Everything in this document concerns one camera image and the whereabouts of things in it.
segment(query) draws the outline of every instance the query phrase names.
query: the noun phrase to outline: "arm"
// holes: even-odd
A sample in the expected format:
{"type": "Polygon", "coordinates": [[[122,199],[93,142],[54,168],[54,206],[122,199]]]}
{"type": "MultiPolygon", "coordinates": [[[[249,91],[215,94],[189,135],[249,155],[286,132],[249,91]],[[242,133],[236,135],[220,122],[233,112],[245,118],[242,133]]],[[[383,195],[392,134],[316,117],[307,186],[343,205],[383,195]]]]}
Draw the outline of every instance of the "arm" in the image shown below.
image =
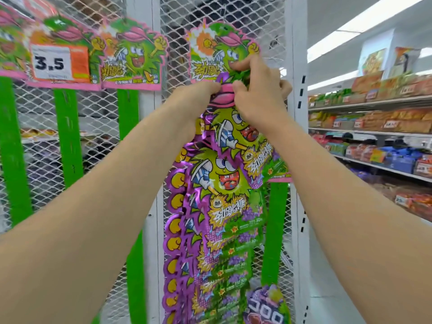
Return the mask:
{"type": "Polygon", "coordinates": [[[251,86],[236,83],[237,108],[288,164],[317,238],[365,321],[429,323],[431,228],[357,178],[289,117],[279,73],[257,57],[233,65],[248,67],[251,86]]]}
{"type": "Polygon", "coordinates": [[[0,237],[2,323],[92,321],[219,87],[177,89],[91,172],[0,237]]]}

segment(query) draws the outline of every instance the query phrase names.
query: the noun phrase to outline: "ceiling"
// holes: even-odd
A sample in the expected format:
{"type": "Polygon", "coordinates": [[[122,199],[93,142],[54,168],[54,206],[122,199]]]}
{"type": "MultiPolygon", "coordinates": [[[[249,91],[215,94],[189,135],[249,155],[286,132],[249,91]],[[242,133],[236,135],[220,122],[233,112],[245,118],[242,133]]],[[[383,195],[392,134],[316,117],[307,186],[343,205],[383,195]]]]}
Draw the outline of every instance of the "ceiling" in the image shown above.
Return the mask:
{"type": "MultiPolygon", "coordinates": [[[[308,0],[308,47],[335,31],[379,0],[308,0]]],[[[308,64],[308,85],[357,69],[363,42],[396,27],[409,35],[403,47],[432,46],[432,0],[423,0],[308,64]]],[[[419,70],[424,59],[418,61],[419,70]]]]}

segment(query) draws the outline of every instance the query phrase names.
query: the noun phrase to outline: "cartoon mouth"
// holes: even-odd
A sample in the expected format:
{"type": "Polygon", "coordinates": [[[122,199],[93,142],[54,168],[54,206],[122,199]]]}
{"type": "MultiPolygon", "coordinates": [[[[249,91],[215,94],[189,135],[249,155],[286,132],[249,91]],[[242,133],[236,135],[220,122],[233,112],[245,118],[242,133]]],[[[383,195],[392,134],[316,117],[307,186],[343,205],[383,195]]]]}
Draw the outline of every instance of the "cartoon mouth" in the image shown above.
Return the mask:
{"type": "Polygon", "coordinates": [[[15,49],[15,44],[14,43],[2,43],[0,45],[1,50],[3,51],[3,53],[9,54],[11,52],[14,51],[15,49]]]}
{"type": "Polygon", "coordinates": [[[240,133],[243,135],[243,137],[249,141],[249,142],[253,142],[258,138],[258,135],[260,134],[258,132],[258,130],[249,125],[248,127],[246,127],[244,130],[241,130],[240,133]]]}
{"type": "Polygon", "coordinates": [[[140,68],[143,66],[144,64],[144,56],[141,57],[131,57],[132,59],[132,64],[135,68],[140,68]]]}
{"type": "Polygon", "coordinates": [[[238,186],[240,181],[239,171],[235,171],[229,175],[219,175],[219,181],[224,186],[225,190],[232,190],[238,186]]]}

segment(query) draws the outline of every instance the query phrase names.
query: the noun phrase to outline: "cartoon eye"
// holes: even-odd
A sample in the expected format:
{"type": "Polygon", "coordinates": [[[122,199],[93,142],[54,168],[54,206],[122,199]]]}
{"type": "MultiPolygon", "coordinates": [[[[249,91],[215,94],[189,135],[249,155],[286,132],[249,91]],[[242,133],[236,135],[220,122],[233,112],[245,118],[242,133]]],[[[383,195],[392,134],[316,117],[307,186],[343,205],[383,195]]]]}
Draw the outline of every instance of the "cartoon eye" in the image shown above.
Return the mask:
{"type": "Polygon", "coordinates": [[[226,161],[225,162],[225,167],[226,169],[228,169],[229,171],[235,171],[235,168],[230,164],[230,162],[226,161]]]}
{"type": "Polygon", "coordinates": [[[236,124],[241,124],[243,121],[238,113],[232,114],[232,120],[234,120],[236,124]]]}
{"type": "Polygon", "coordinates": [[[225,159],[221,159],[221,158],[216,158],[216,166],[219,167],[220,169],[225,169],[225,159]]]}

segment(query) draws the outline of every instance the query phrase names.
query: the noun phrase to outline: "snack package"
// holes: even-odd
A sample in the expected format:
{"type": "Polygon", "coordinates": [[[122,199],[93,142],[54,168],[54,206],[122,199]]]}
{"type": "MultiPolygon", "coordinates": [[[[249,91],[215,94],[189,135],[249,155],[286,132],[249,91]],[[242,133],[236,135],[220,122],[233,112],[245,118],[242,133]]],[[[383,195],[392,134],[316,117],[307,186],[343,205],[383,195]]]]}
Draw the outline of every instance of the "snack package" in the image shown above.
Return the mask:
{"type": "Polygon", "coordinates": [[[24,31],[34,21],[0,3],[0,76],[26,79],[30,53],[24,47],[24,31]]]}
{"type": "Polygon", "coordinates": [[[31,54],[29,86],[101,90],[106,43],[92,29],[53,14],[25,30],[24,46],[31,54]]]}
{"type": "Polygon", "coordinates": [[[99,30],[107,42],[101,66],[105,88],[159,91],[168,40],[130,18],[105,23],[99,30]]]}
{"type": "Polygon", "coordinates": [[[246,293],[247,307],[243,312],[245,324],[290,324],[289,308],[280,289],[272,284],[246,293]]]}
{"type": "Polygon", "coordinates": [[[239,72],[232,70],[229,62],[260,52],[255,40],[223,22],[207,23],[204,19],[201,25],[187,32],[185,38],[190,46],[189,74],[192,82],[216,80],[219,74],[227,72],[225,81],[232,83],[239,79],[239,72]]]}

